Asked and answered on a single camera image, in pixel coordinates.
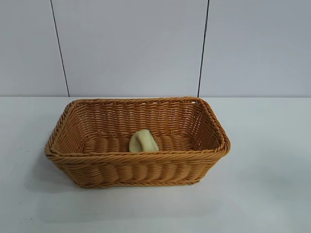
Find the rectangular basket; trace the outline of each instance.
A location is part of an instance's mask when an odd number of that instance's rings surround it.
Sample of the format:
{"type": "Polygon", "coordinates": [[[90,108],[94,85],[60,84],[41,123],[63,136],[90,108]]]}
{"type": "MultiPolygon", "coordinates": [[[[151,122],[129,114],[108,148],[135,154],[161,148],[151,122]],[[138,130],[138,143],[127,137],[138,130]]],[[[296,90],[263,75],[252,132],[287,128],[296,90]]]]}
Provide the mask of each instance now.
{"type": "Polygon", "coordinates": [[[210,106],[193,97],[75,100],[45,147],[80,187],[194,184],[229,150],[210,106]],[[128,152],[141,129],[151,131],[160,151],[128,152]]]}

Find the wicker basket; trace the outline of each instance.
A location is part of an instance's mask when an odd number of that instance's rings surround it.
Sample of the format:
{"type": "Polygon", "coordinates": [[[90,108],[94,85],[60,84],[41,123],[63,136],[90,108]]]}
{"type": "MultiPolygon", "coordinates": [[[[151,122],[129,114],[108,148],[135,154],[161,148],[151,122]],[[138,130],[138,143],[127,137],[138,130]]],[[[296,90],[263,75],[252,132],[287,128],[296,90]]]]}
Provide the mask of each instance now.
{"type": "Polygon", "coordinates": [[[210,106],[199,98],[76,100],[67,105],[45,153],[80,187],[199,182],[230,150],[210,106]],[[128,152],[149,129],[158,152],[128,152]]]}

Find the yellow sponge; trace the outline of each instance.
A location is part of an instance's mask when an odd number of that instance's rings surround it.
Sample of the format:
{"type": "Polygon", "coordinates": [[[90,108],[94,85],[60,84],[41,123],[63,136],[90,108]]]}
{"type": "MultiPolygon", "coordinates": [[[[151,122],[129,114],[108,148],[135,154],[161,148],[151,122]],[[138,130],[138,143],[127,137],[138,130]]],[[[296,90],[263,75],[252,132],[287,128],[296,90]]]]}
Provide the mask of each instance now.
{"type": "Polygon", "coordinates": [[[130,152],[159,151],[156,141],[147,129],[136,132],[129,143],[130,152]]]}

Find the white tabletop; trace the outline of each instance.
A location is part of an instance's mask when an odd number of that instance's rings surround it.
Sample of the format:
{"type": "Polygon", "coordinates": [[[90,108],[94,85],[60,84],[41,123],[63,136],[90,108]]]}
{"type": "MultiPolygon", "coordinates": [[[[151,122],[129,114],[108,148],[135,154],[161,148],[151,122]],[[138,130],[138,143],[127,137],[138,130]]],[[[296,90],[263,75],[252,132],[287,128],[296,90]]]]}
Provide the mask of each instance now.
{"type": "Polygon", "coordinates": [[[109,189],[44,156],[72,100],[0,98],[0,232],[311,232],[311,99],[205,99],[232,148],[200,183],[109,189]]]}

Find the basket rim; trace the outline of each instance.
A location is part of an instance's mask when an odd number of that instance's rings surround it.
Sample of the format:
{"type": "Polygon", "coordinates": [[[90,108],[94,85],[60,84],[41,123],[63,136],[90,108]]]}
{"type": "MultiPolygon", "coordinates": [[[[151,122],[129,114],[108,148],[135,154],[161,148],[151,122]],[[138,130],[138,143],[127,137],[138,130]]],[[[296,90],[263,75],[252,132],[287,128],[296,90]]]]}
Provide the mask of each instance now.
{"type": "Polygon", "coordinates": [[[211,109],[210,105],[203,99],[197,98],[197,97],[173,97],[173,98],[141,98],[141,99],[79,99],[74,100],[70,102],[64,109],[64,112],[60,116],[51,136],[49,137],[49,140],[45,146],[44,152],[46,156],[56,161],[63,161],[64,159],[74,159],[76,162],[86,162],[86,158],[92,159],[95,161],[112,161],[115,159],[125,159],[126,157],[130,156],[131,158],[139,158],[139,161],[143,162],[146,160],[149,161],[150,159],[153,159],[153,162],[157,160],[157,158],[161,157],[159,161],[165,162],[167,159],[168,161],[173,160],[206,160],[207,158],[215,159],[215,157],[223,157],[226,154],[229,153],[230,150],[230,141],[222,128],[221,124],[217,120],[213,110],[211,109]],[[60,153],[57,150],[53,148],[54,143],[56,142],[58,136],[60,135],[60,132],[65,127],[68,115],[70,114],[71,110],[79,103],[92,103],[92,102],[105,102],[105,103],[115,103],[115,102],[122,102],[124,104],[126,103],[154,103],[154,102],[167,102],[167,101],[176,101],[176,102],[200,102],[204,107],[205,111],[207,113],[207,116],[210,118],[211,123],[216,129],[216,133],[218,135],[218,138],[221,140],[220,146],[215,149],[209,149],[209,150],[171,150],[171,151],[156,151],[156,152],[107,152],[107,153],[98,153],[98,152],[92,152],[92,153],[60,153]]]}

